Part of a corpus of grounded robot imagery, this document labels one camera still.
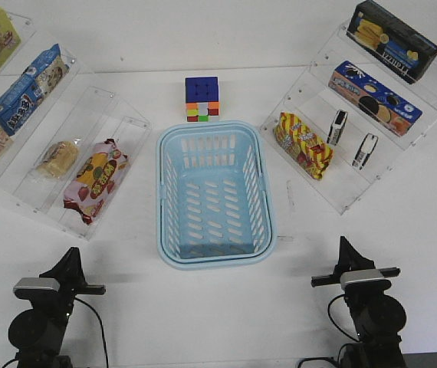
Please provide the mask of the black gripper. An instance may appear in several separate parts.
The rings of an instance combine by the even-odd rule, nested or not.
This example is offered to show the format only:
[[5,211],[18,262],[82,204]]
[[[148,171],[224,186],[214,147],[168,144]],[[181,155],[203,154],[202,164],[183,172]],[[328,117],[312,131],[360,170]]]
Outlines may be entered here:
[[387,278],[399,276],[399,268],[374,268],[374,261],[363,257],[344,236],[340,236],[340,250],[337,268],[371,268],[357,271],[345,271],[340,274],[328,274],[313,276],[311,286],[313,288],[331,284],[340,284],[342,288],[349,284],[360,284],[374,281],[382,281]]
[[43,280],[54,279],[58,282],[56,291],[45,291],[38,304],[42,307],[67,307],[74,303],[77,295],[104,295],[106,287],[103,284],[88,284],[86,282],[81,264],[79,248],[71,247],[54,266],[55,274],[47,271],[40,274]]

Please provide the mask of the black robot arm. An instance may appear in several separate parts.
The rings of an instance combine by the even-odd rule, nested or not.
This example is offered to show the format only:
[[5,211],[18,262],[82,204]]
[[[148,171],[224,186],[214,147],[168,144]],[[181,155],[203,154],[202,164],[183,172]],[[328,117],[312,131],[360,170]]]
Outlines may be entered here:
[[399,332],[406,324],[406,312],[397,299],[385,294],[390,278],[399,268],[377,268],[347,240],[340,237],[338,262],[332,274],[313,276],[312,287],[339,284],[348,306],[356,336],[339,352],[336,367],[405,367],[399,348]]
[[8,340],[18,349],[11,361],[18,367],[72,367],[61,346],[77,295],[103,295],[102,284],[86,282],[79,248],[71,247],[49,271],[21,278],[14,295],[31,302],[31,308],[14,318]]

